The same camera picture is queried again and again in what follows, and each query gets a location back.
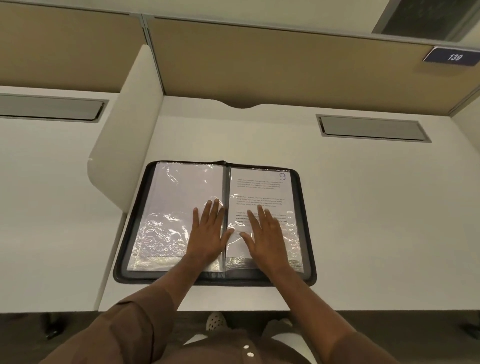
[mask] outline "brown shirt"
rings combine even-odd
[[[170,295],[151,285],[101,314],[87,329],[59,346],[43,364],[150,364],[162,356],[175,310]],[[309,364],[291,347],[245,330],[222,331],[183,346],[159,364]],[[329,364],[394,364],[397,361],[360,333],[341,340]]]

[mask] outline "hand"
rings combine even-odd
[[[290,265],[280,223],[272,217],[268,209],[264,212],[261,205],[258,205],[257,208],[260,223],[250,210],[247,211],[255,241],[246,232],[241,232],[240,236],[247,244],[250,255],[257,266],[271,280],[272,275],[290,268]]]
[[[208,201],[200,221],[198,220],[198,209],[193,209],[193,224],[190,233],[190,239],[187,244],[187,252],[185,257],[192,258],[197,261],[202,268],[212,263],[220,253],[225,249],[230,235],[235,229],[228,229],[220,238],[220,229],[223,224],[223,216],[225,208],[218,210],[219,200],[213,202]]]

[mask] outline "right hand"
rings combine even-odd
[[[254,240],[246,232],[241,232],[240,236],[259,269],[271,279],[276,272],[288,269],[290,265],[280,223],[272,217],[268,209],[264,212],[261,205],[258,205],[257,209],[260,222],[250,210],[247,211]]]

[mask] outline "tan fabric panel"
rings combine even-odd
[[[119,92],[144,43],[129,15],[0,2],[0,85]]]
[[[429,45],[151,19],[166,95],[447,115],[480,84],[475,67],[422,62]]]

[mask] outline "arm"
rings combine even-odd
[[[43,364],[150,364],[158,360],[173,327],[175,311],[204,267],[225,248],[233,229],[220,237],[225,210],[208,201],[202,217],[193,210],[187,252],[162,278],[101,314],[67,340]]]
[[[268,276],[289,306],[323,363],[396,363],[318,297],[288,264],[282,229],[270,211],[258,206],[260,222],[247,211],[254,240],[240,233],[258,267]],[[348,355],[355,347],[355,353]]]

